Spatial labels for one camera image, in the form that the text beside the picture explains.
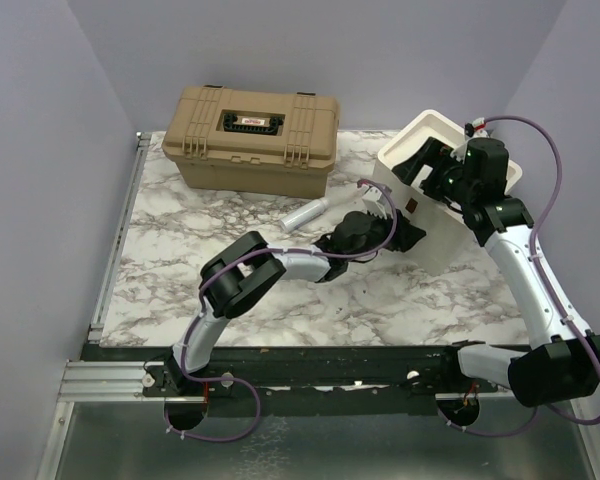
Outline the white drawer organizer box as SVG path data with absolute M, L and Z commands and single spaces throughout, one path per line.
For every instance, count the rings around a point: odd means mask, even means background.
M 414 158 L 429 137 L 453 150 L 465 140 L 464 127 L 433 109 L 422 111 L 379 150 L 373 178 L 387 185 L 396 207 L 426 231 L 426 237 L 409 250 L 409 257 L 427 273 L 439 275 L 472 241 L 485 245 L 492 235 L 516 226 L 529 231 L 533 220 L 524 203 L 509 194 L 522 170 L 511 161 L 504 143 L 492 137 L 470 140 L 462 162 L 466 175 L 478 181 L 474 203 L 447 205 L 426 196 L 420 184 L 431 171 L 427 166 L 411 186 L 401 183 L 392 168 Z

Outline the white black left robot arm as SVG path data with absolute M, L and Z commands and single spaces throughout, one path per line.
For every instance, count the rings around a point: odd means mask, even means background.
M 200 310 L 172 347 L 166 382 L 186 395 L 200 385 L 201 369 L 229 321 L 251 310 L 279 281 L 330 282 L 348 264 L 366 263 L 382 249 L 406 252 L 426 232 L 402 213 L 381 218 L 353 211 L 306 248 L 275 247 L 251 231 L 201 269 Z

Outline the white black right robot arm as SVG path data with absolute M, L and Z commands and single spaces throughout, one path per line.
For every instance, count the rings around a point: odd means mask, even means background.
M 422 193 L 459 206 L 464 224 L 502 273 L 529 338 L 526 353 L 463 346 L 440 365 L 439 378 L 452 391 L 484 379 L 510 389 L 526 407 L 588 397 L 600 389 L 600 334 L 568 301 L 541 253 L 525 204 L 506 194 L 508 166 L 509 152 L 497 139 L 473 138 L 458 154 L 430 137 L 392 169 L 411 185 L 429 167 Z

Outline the white cosmetic tube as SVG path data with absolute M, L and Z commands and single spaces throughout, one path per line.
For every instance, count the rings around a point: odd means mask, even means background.
M 282 230 L 290 233 L 318 218 L 329 208 L 329 200 L 325 197 L 315 199 L 290 212 L 280 219 Z

